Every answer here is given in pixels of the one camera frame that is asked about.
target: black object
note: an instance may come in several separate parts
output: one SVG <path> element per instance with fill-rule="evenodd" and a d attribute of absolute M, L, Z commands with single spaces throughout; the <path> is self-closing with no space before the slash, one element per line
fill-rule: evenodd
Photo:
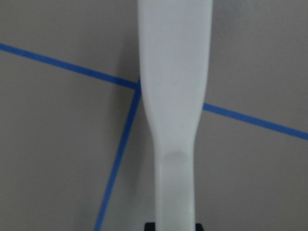
<path fill-rule="evenodd" d="M 144 231 L 155 231 L 155 223 L 154 222 L 145 223 Z M 201 224 L 196 224 L 196 231 L 204 231 Z"/>

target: white handle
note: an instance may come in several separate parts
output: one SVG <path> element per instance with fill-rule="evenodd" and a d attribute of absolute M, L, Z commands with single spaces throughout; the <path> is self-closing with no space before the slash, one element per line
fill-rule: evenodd
<path fill-rule="evenodd" d="M 194 231 L 193 146 L 212 0 L 139 0 L 141 90 L 155 154 L 156 231 Z"/>

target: gray surface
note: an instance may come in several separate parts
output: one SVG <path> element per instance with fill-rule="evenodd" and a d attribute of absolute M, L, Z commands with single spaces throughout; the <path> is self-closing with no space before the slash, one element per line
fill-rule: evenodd
<path fill-rule="evenodd" d="M 0 43 L 138 80 L 135 0 L 0 1 Z M 308 3 L 214 1 L 205 101 L 308 132 Z M 0 230 L 93 230 L 133 91 L 0 51 Z M 196 218 L 209 231 L 308 229 L 308 142 L 203 112 Z M 154 221 L 140 104 L 102 227 Z"/>

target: blue grid line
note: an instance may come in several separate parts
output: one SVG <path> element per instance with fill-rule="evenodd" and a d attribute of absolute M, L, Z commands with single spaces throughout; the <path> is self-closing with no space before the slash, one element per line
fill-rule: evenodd
<path fill-rule="evenodd" d="M 103 196 L 103 200 L 102 200 L 102 204 L 95 222 L 95 226 L 94 226 L 94 230 L 93 231 L 100 231 L 101 227 L 103 225 L 103 220 L 106 214 L 106 210 L 107 210 L 107 206 L 108 206 L 108 202 L 110 200 L 110 196 L 112 193 L 112 189 L 114 187 L 115 181 L 116 181 L 116 176 L 117 173 L 119 171 L 120 165 L 121 165 L 121 161 L 123 158 L 123 154 L 124 154 L 124 150 L 126 147 L 126 144 L 128 142 L 128 137 L 132 128 L 132 124 L 134 122 L 134 118 L 137 112 L 137 108 L 138 108 L 138 104 L 141 98 L 141 90 L 140 90 L 140 81 L 138 82 L 138 88 L 135 90 L 135 94 L 134 94 L 134 98 L 132 100 L 130 109 L 129 109 L 129 113 L 128 113 L 128 117 L 125 123 L 125 127 L 123 130 L 123 134 L 121 137 L 121 141 L 118 147 L 118 150 L 116 152 L 116 156 L 115 156 L 115 160 L 114 160 L 114 164 L 109 176 L 109 180 L 105 189 L 105 193 Z"/>
<path fill-rule="evenodd" d="M 138 88 L 138 84 L 129 80 L 125 80 L 119 77 L 115 77 L 115 76 L 110 76 L 107 74 L 104 74 L 102 72 L 98 72 L 98 71 L 94 71 L 88 68 L 84 68 L 78 65 L 74 65 L 74 64 L 70 64 L 61 60 L 57 60 L 57 59 L 53 59 L 44 55 L 40 55 L 37 53 L 33 53 L 30 51 L 25 51 L 22 50 L 20 48 L 16 48 L 16 47 L 12 47 L 12 46 L 8 46 L 5 45 L 3 43 L 0 43 L 0 51 L 5 51 L 8 53 L 12 53 L 12 54 L 16 54 L 28 59 L 32 59 L 32 60 L 36 60 L 39 61 L 41 63 L 45 63 L 45 64 L 49 64 L 49 65 L 53 65 L 56 67 L 60 67 L 62 69 L 65 70 L 69 70 L 69 71 L 73 71 L 82 75 L 86 75 L 89 77 L 93 77 L 93 78 L 98 78 L 101 80 L 105 80 L 107 82 L 111 82 L 123 87 L 127 87 L 127 88 L 131 88 L 131 89 L 137 89 Z"/>
<path fill-rule="evenodd" d="M 205 103 L 203 110 L 308 140 L 308 133 Z"/>

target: white plastic object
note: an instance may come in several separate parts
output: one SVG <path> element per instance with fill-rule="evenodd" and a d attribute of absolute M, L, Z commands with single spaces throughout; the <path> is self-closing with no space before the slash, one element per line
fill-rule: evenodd
<path fill-rule="evenodd" d="M 154 141 L 156 231 L 194 231 L 193 147 L 212 0 L 138 0 L 141 90 Z"/>

